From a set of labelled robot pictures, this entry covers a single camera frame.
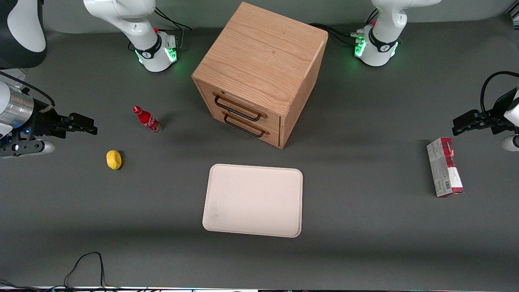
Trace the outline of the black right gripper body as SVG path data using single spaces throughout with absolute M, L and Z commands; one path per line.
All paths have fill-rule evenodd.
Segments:
M 67 117 L 59 115 L 54 108 L 46 112 L 41 112 L 48 105 L 39 100 L 34 100 L 34 109 L 30 120 L 28 121 L 29 139 L 35 140 L 37 137 L 54 136 L 57 138 L 66 138 L 66 132 L 70 130 L 70 126 L 65 122 Z

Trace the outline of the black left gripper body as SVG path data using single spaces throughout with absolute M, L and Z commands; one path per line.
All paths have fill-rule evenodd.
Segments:
M 498 98 L 490 110 L 493 125 L 491 131 L 497 135 L 504 131 L 517 131 L 519 127 L 519 93 L 514 88 Z

